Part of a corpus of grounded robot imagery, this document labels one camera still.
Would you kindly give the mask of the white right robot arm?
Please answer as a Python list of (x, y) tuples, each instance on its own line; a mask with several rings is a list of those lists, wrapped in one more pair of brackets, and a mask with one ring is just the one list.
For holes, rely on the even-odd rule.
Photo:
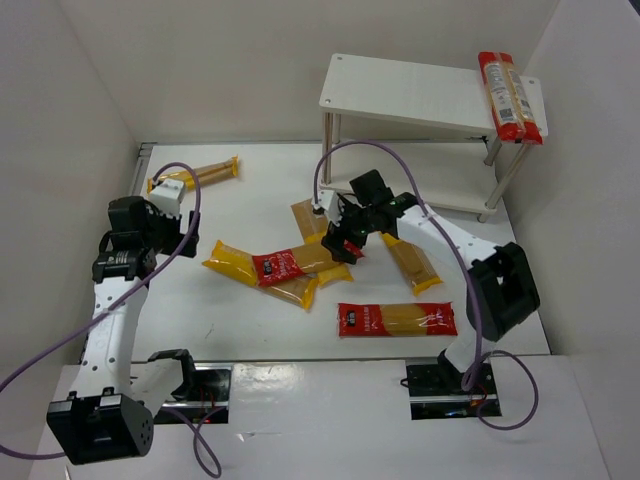
[(313, 209), (328, 221), (322, 245), (335, 260), (353, 264), (347, 243), (361, 248), (370, 234), (387, 233), (459, 270), (473, 331), (454, 340), (438, 362), (460, 380), (462, 390), (470, 390), (491, 348), (540, 306), (524, 249), (471, 234), (442, 218), (416, 192), (394, 194), (377, 170), (352, 180), (351, 188), (349, 195), (314, 190)]

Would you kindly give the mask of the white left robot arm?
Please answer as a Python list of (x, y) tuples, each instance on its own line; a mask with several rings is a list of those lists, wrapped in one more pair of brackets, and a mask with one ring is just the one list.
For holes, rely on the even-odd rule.
[(139, 316), (156, 258), (183, 245), (196, 254), (198, 237), (181, 232), (180, 200), (158, 195), (110, 202), (111, 228), (92, 266), (95, 309), (78, 374), (67, 397), (50, 403), (46, 422), (74, 465), (143, 457), (154, 438), (153, 420), (169, 398), (193, 386), (195, 366), (186, 349), (153, 353), (131, 375)]

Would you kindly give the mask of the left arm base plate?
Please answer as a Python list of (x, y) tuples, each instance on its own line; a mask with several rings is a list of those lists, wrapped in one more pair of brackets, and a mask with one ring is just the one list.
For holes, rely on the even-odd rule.
[(170, 396), (154, 418), (156, 425), (181, 423), (179, 412), (193, 425), (227, 424), (233, 366), (229, 363), (196, 362), (193, 386), (187, 394)]

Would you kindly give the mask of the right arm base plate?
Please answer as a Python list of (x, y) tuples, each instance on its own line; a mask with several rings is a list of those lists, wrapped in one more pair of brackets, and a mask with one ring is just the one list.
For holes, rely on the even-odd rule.
[(463, 391), (460, 382), (448, 377), (433, 359), (407, 361), (405, 368), (399, 383), (408, 391), (413, 420), (476, 418), (479, 408), (486, 417), (502, 415), (493, 370), (487, 363), (470, 392)]

